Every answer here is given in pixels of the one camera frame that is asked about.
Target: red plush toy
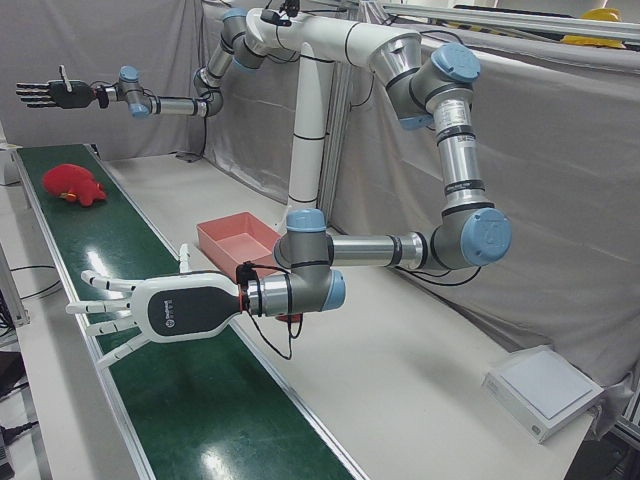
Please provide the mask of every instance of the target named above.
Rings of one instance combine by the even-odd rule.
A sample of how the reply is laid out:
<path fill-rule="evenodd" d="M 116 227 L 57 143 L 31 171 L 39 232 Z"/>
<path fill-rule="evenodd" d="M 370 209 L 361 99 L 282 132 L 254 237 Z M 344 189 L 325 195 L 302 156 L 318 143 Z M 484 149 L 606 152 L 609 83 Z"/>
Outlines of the red plush toy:
<path fill-rule="evenodd" d="M 107 198 L 102 185 L 89 170 L 70 163 L 63 163 L 45 173 L 42 185 L 51 195 L 67 202 L 78 200 L 83 207 L 90 207 L 94 200 Z"/>

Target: green conveyor belt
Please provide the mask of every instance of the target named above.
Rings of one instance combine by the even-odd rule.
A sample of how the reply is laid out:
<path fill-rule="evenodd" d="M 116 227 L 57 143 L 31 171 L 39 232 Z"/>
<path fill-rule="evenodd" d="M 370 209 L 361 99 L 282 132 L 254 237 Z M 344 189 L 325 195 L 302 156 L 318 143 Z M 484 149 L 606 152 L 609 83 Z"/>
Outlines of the green conveyor belt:
<path fill-rule="evenodd" d="M 19 154 L 81 299 L 109 298 L 80 280 L 82 270 L 127 279 L 177 271 L 174 257 L 85 146 Z M 42 176 L 61 163 L 91 170 L 108 200 L 82 208 L 49 196 Z M 109 315 L 91 321 L 114 318 Z M 101 337 L 101 346 L 111 350 L 137 333 Z M 206 340 L 148 344 L 111 373 L 158 479 L 352 478 L 230 328 Z"/>

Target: yellow hard hat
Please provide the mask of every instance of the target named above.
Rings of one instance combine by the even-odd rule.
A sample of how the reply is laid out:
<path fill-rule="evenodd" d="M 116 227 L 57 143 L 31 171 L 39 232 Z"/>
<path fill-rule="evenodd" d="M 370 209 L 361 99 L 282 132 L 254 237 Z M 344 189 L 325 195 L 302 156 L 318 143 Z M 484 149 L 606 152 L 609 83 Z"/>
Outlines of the yellow hard hat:
<path fill-rule="evenodd" d="M 617 8 L 594 8 L 582 15 L 583 20 L 602 20 L 605 22 L 619 22 L 620 10 Z M 562 43 L 570 45 L 589 45 L 592 47 L 626 48 L 621 41 L 608 38 L 580 37 L 577 35 L 565 35 Z"/>

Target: blue joint cap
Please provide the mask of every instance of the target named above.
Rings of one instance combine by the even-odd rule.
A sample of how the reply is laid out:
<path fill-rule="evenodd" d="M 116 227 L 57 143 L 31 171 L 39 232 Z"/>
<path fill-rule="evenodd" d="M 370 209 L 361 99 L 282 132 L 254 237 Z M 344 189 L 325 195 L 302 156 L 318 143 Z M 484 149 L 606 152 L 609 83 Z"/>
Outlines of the blue joint cap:
<path fill-rule="evenodd" d="M 325 310 L 334 310 L 340 308 L 347 296 L 347 287 L 344 283 L 342 274 L 337 270 L 331 270 L 331 287 L 327 299 L 324 301 L 321 312 Z"/>
<path fill-rule="evenodd" d="M 249 68 L 249 67 L 245 67 L 244 65 L 242 65 L 238 60 L 236 60 L 235 58 L 232 60 L 232 64 L 234 67 L 236 67 L 238 70 L 240 70 L 241 72 L 245 72 L 245 73 L 255 73 L 256 72 L 256 68 Z"/>
<path fill-rule="evenodd" d="M 123 82 L 137 82 L 140 80 L 138 69 L 130 65 L 125 65 L 120 69 L 120 80 Z"/>
<path fill-rule="evenodd" d="M 290 232 L 314 233 L 326 229 L 324 213 L 317 208 L 294 210 L 287 215 L 287 230 Z"/>
<path fill-rule="evenodd" d="M 511 246 L 511 224 L 500 210 L 483 208 L 462 228 L 460 247 L 464 258 L 478 267 L 500 260 Z"/>
<path fill-rule="evenodd" d="M 231 17 L 246 17 L 247 11 L 244 8 L 230 8 L 224 15 L 222 16 L 222 21 L 224 22 L 227 18 Z"/>
<path fill-rule="evenodd" d="M 464 45 L 447 43 L 433 52 L 431 63 L 456 82 L 471 83 L 480 75 L 480 61 Z"/>
<path fill-rule="evenodd" d="M 151 113 L 147 106 L 142 105 L 141 103 L 131 103 L 129 105 L 129 112 L 133 118 L 146 118 Z"/>
<path fill-rule="evenodd" d="M 418 117 L 401 118 L 400 126 L 405 130 L 417 130 L 418 128 L 428 127 L 433 124 L 431 115 L 420 115 Z"/>

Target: pink tray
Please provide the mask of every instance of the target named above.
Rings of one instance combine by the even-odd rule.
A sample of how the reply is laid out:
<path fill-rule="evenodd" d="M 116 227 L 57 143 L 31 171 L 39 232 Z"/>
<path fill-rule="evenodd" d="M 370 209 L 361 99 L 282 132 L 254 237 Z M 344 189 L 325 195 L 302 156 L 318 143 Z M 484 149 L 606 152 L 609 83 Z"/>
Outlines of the pink tray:
<path fill-rule="evenodd" d="M 280 235 L 249 212 L 199 223 L 200 249 L 232 280 L 236 267 L 246 261 L 275 266 L 271 252 Z M 264 277 L 273 270 L 257 269 Z"/>

